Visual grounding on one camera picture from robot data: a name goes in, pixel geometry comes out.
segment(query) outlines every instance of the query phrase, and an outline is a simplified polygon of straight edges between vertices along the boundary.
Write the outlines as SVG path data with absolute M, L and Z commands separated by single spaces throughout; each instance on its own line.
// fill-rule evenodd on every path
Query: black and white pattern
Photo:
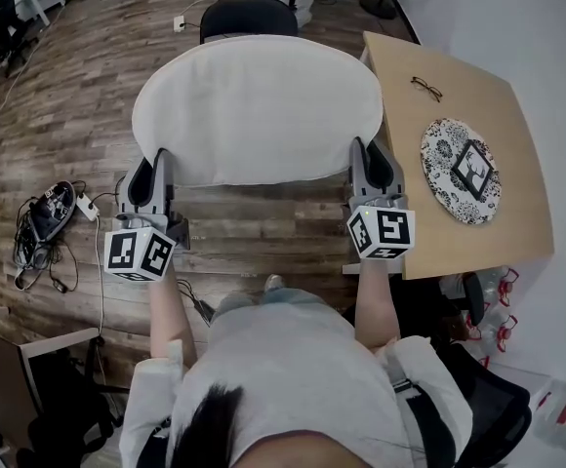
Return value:
M 111 237 L 109 249 L 109 264 L 111 269 L 130 269 L 134 266 L 136 255 L 136 232 L 114 234 Z
M 350 233 L 352 234 L 352 239 L 357 247 L 359 254 L 365 252 L 372 244 L 372 238 L 368 232 L 368 228 L 365 226 L 361 214 L 350 223 Z
M 137 274 L 135 272 L 119 272 L 114 273 L 114 276 L 122 277 L 129 281 L 152 281 L 152 279 L 148 279 L 141 274 Z
M 407 214 L 392 210 L 377 210 L 377 220 L 379 222 L 379 241 L 381 243 L 396 245 L 408 245 L 411 243 Z
M 366 258 L 384 258 L 386 260 L 392 260 L 394 258 L 398 258 L 406 251 L 407 249 L 404 248 L 376 248 L 373 252 L 368 254 Z
M 470 140 L 491 165 L 489 180 L 478 199 L 453 171 Z M 479 134 L 461 121 L 437 120 L 426 129 L 421 151 L 430 190 L 448 212 L 468 224 L 485 223 L 493 218 L 502 196 L 502 185 L 496 161 Z
M 153 234 L 142 259 L 141 269 L 156 276 L 163 276 L 166 263 L 168 263 L 172 253 L 173 245 Z

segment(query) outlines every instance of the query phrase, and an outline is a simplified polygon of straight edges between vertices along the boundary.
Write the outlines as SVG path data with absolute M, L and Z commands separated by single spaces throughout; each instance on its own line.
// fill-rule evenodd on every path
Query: blue jeans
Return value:
M 257 301 L 242 292 L 232 292 L 228 294 L 222 301 L 220 307 L 212 318 L 212 323 L 216 321 L 222 314 L 226 314 L 231 310 L 241 307 L 254 307 L 255 305 L 268 305 L 269 303 L 292 303 L 295 305 L 304 303 L 319 303 L 326 305 L 326 302 L 305 290 L 297 290 L 296 288 L 274 288 L 265 292 Z

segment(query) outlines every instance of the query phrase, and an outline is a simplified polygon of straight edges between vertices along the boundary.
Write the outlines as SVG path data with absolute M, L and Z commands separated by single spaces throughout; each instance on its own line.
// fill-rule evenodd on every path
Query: wooden table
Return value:
M 442 276 L 552 255 L 546 187 L 511 85 L 419 45 L 376 33 L 363 37 L 361 59 L 381 83 L 387 143 L 404 172 L 409 208 L 416 212 L 416 246 L 404 258 L 403 276 Z M 439 89 L 441 102 L 415 89 L 413 76 Z M 467 123 L 491 148 L 503 194 L 488 223 L 457 221 L 428 187 L 420 146 L 428 125 L 441 118 Z

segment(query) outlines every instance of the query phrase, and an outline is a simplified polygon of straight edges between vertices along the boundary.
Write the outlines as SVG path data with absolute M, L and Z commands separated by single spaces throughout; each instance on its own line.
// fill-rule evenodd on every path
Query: black stand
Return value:
M 359 0 L 359 5 L 365 12 L 381 20 L 393 20 L 398 15 L 396 10 L 384 0 Z

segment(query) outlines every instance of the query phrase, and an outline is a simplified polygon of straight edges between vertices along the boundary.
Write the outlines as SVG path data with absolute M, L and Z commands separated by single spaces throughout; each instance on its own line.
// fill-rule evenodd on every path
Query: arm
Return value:
M 373 352 L 400 336 L 387 266 L 383 260 L 361 260 L 354 337 Z
M 164 279 L 159 283 L 149 284 L 148 294 L 150 298 L 150 356 L 153 358 L 167 357 L 168 342 L 180 339 L 183 346 L 183 364 L 191 368 L 196 362 L 196 347 L 172 263 Z

